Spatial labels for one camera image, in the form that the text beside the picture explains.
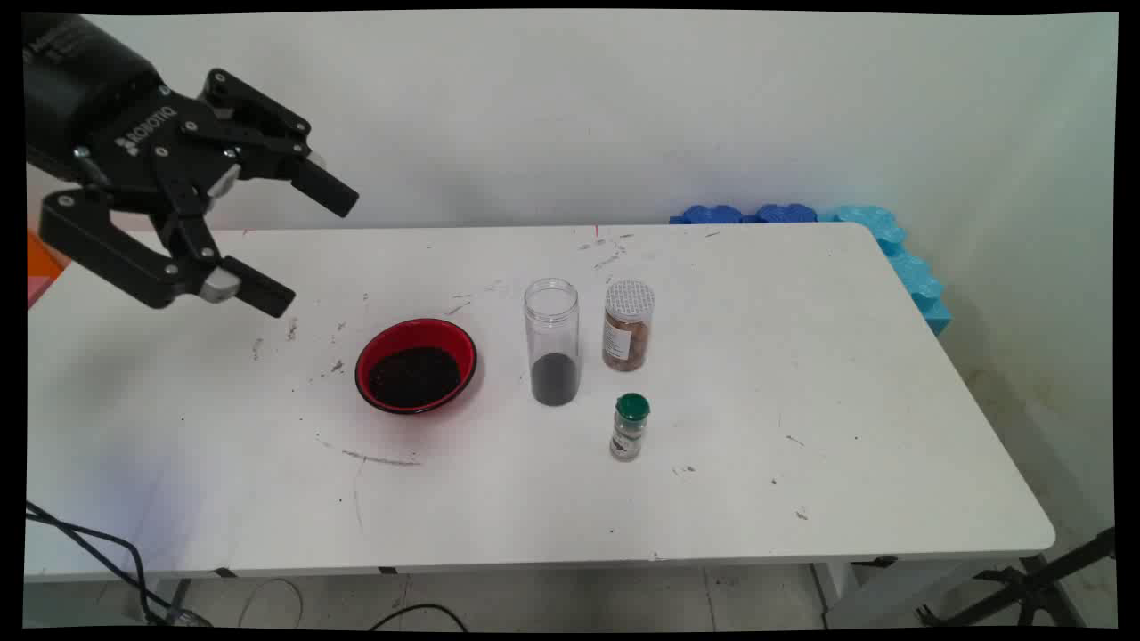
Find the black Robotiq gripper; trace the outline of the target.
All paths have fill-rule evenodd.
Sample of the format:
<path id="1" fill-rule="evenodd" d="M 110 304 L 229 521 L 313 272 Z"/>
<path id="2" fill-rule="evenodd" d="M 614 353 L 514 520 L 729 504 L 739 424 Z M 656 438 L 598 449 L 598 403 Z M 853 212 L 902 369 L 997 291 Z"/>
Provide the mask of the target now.
<path id="1" fill-rule="evenodd" d="M 64 188 L 46 194 L 49 248 L 139 303 L 239 299 L 280 318 L 296 292 L 223 255 L 205 216 L 237 180 L 290 182 L 345 218 L 358 190 L 314 162 L 306 117 L 228 70 L 199 97 L 176 94 L 141 54 L 78 13 L 23 16 L 26 159 Z M 149 216 L 158 252 L 111 221 Z"/>

